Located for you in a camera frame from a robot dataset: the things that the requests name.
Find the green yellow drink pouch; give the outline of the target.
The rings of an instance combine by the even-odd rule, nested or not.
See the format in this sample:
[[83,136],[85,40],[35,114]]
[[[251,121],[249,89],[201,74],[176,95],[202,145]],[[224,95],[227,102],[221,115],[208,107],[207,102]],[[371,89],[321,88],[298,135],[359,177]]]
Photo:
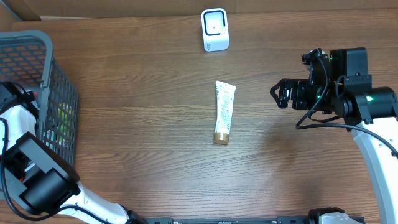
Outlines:
[[68,138],[72,137],[74,111],[68,103],[62,103],[59,106],[61,106],[61,109],[57,109],[56,118],[60,119],[60,121],[49,118],[51,129],[47,130],[45,136],[58,146],[68,147],[70,144]]

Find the white cream tube gold cap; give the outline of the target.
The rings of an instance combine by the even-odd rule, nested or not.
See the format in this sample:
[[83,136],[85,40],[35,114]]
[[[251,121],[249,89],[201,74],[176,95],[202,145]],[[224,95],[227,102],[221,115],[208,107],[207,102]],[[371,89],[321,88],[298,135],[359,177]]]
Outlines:
[[227,145],[231,132],[233,116],[234,95],[236,86],[216,81],[216,124],[214,133],[214,143]]

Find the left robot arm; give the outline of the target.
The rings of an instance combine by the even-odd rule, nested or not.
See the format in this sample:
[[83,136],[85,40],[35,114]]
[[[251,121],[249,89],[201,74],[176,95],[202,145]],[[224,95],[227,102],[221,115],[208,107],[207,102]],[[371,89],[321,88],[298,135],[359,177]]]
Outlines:
[[139,215],[83,186],[76,170],[35,135],[35,96],[1,82],[1,190],[29,221],[67,215],[86,223],[144,223]]

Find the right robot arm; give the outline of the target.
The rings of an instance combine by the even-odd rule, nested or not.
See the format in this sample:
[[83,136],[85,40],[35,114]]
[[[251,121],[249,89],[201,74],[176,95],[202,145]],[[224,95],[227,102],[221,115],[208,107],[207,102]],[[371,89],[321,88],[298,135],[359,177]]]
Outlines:
[[366,48],[316,48],[302,55],[307,79],[281,79],[270,89],[279,108],[306,113],[296,129],[344,128],[368,168],[381,223],[397,223],[397,95],[374,88]]

